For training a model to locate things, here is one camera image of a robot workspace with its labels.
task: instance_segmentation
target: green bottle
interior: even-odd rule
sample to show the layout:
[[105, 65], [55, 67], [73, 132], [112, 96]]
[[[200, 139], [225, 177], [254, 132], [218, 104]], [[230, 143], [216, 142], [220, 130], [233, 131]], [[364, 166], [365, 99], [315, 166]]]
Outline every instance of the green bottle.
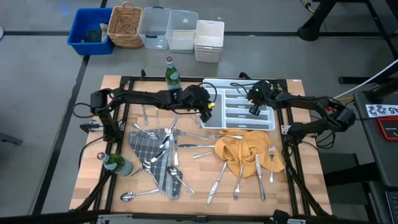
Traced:
[[180, 74], [173, 65], [173, 59], [169, 56], [166, 58], [167, 70], [166, 70], [166, 82], [169, 90], [175, 90], [181, 88]]
[[97, 154], [97, 159], [104, 163], [105, 169], [117, 175], [128, 175], [132, 171], [131, 162], [123, 158], [123, 156], [117, 154], [107, 155], [104, 152], [100, 152]]

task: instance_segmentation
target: wooden table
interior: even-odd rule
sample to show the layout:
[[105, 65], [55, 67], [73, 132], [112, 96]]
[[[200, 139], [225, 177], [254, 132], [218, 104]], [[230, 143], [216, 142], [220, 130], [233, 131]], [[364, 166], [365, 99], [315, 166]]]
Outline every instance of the wooden table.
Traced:
[[[101, 88], [117, 88], [121, 77], [114, 75], [104, 76]], [[185, 88], [195, 83], [182, 83]], [[288, 90], [293, 95], [304, 95], [304, 89], [301, 80], [287, 80]], [[142, 82], [135, 81], [134, 90], [138, 91], [159, 91], [167, 89], [165, 82]], [[127, 143], [129, 131], [132, 129], [133, 122], [146, 129], [156, 128], [155, 109], [147, 107], [147, 115], [149, 125], [144, 126], [142, 118], [141, 105], [131, 105], [129, 117], [127, 119], [126, 132], [124, 135], [122, 155], [132, 161], [133, 171], [141, 167], [141, 163], [134, 154], [131, 146]], [[292, 108], [294, 121], [307, 123], [310, 121], [308, 110]], [[275, 121], [277, 122], [277, 113], [275, 112]], [[173, 121], [175, 114], [172, 111], [159, 110], [159, 128], [168, 128]], [[189, 133], [204, 134], [205, 129], [198, 129], [190, 115], [181, 115], [177, 128]], [[273, 143], [280, 151], [282, 149], [280, 130], [278, 122], [276, 129], [267, 132]], [[87, 142], [100, 137], [102, 132], [89, 133]], [[191, 137], [179, 137], [178, 143], [214, 143], [215, 139], [208, 141], [199, 140]], [[312, 144], [315, 144], [313, 138], [305, 138]], [[102, 163], [97, 160], [96, 155], [105, 150], [106, 142], [98, 141], [87, 147], [81, 162], [80, 171], [76, 180], [70, 208], [79, 206], [85, 197], [93, 190], [98, 182]], [[304, 171], [305, 183], [315, 200], [322, 208], [331, 213], [328, 194], [326, 191], [325, 181], [323, 179], [322, 168], [317, 150], [306, 144], [299, 145], [302, 167]], [[286, 211], [292, 214], [289, 199], [289, 188], [287, 178], [284, 172], [275, 174], [275, 183], [269, 182], [269, 171], [262, 169], [263, 184], [266, 191], [267, 200], [263, 202], [259, 195], [259, 184], [255, 175], [246, 179], [242, 179], [240, 187], [239, 200], [233, 200], [233, 192], [236, 188], [237, 177], [226, 169], [221, 183], [218, 187], [216, 195], [210, 205], [206, 204], [206, 200], [211, 187], [213, 186], [218, 174], [220, 173], [223, 161], [215, 154], [193, 160], [194, 154], [207, 152], [209, 149], [180, 149], [180, 165], [179, 169], [183, 172], [184, 181], [195, 190], [195, 195], [190, 195], [185, 188], [181, 188], [181, 195], [178, 200], [171, 200], [168, 197], [162, 197], [161, 194], [145, 195], [136, 197], [130, 202], [121, 201], [120, 195], [133, 191], [144, 192], [155, 189], [155, 183], [151, 176], [146, 172], [141, 172], [135, 178], [130, 175], [126, 177], [118, 177], [114, 188], [114, 196], [111, 206], [113, 213], [153, 213], [153, 214], [189, 214], [189, 215], [243, 215], [243, 216], [271, 216], [275, 209]], [[104, 208], [106, 201], [106, 192], [108, 184], [104, 187], [101, 198], [100, 208]], [[295, 187], [295, 193], [298, 200], [298, 210], [303, 213], [302, 200], [299, 188]]]

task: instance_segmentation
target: blue plastic bin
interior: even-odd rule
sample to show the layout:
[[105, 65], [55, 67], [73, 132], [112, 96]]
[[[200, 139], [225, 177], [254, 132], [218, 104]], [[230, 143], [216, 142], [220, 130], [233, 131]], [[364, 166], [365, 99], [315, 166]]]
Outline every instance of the blue plastic bin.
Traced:
[[89, 30], [100, 29], [100, 23], [109, 24], [112, 8], [79, 9], [70, 29], [68, 45], [80, 55], [106, 55], [113, 51], [113, 43], [109, 37], [105, 42], [82, 43]]

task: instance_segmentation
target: concrete floor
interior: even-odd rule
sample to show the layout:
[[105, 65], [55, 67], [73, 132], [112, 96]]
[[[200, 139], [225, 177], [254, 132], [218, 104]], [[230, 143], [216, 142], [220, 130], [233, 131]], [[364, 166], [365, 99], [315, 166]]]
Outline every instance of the concrete floor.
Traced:
[[[107, 7], [121, 2], [109, 0]], [[2, 1], [0, 26], [5, 31], [68, 31], [78, 8], [100, 4], [99, 0]], [[225, 31], [295, 32], [310, 17], [300, 1], [291, 0], [137, 0], [134, 4], [196, 11], [199, 19], [224, 21]], [[387, 29], [396, 30], [398, 26], [385, 3], [373, 4]], [[338, 3], [326, 24], [329, 32], [377, 31], [364, 4]], [[4, 109], [0, 111], [0, 131], [24, 140], [21, 146], [0, 142], [1, 217], [26, 215], [34, 203], [82, 60], [66, 40], [66, 36], [9, 35], [0, 40], [0, 93], [7, 96], [1, 99]], [[329, 37], [305, 42], [298, 37], [226, 36], [218, 64], [196, 62], [193, 54], [116, 47], [112, 55], [90, 57], [77, 102], [89, 102], [103, 75], [139, 75], [141, 69], [149, 76], [164, 75], [168, 55], [183, 77], [237, 77], [244, 71], [253, 78], [294, 78], [303, 80], [307, 95], [318, 96], [335, 96], [353, 87], [340, 85], [340, 76], [371, 76], [392, 62], [380, 38]], [[44, 213], [68, 210], [78, 155], [86, 142], [86, 134], [78, 126], [87, 121], [75, 117], [70, 121]], [[360, 163], [371, 162], [367, 143], [353, 141], [363, 138], [362, 126], [357, 123], [339, 133], [335, 146], [327, 152], [357, 153]], [[362, 206], [333, 204], [332, 209], [341, 218], [366, 220]]]

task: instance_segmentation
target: cloth napkin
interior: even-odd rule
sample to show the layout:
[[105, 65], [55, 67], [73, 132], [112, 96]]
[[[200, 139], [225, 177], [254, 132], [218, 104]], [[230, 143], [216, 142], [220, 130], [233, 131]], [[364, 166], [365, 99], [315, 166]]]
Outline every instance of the cloth napkin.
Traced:
[[[223, 137], [215, 144], [215, 153], [220, 158], [227, 160], [227, 165], [236, 177], [239, 177], [241, 165], [244, 164], [242, 177], [249, 177], [256, 172], [256, 154], [259, 154], [260, 164], [267, 170], [271, 170], [269, 146], [272, 144], [264, 131], [246, 131], [240, 129], [224, 129], [220, 134], [242, 134], [243, 139]], [[282, 156], [275, 149], [274, 172], [280, 172], [285, 168]]]

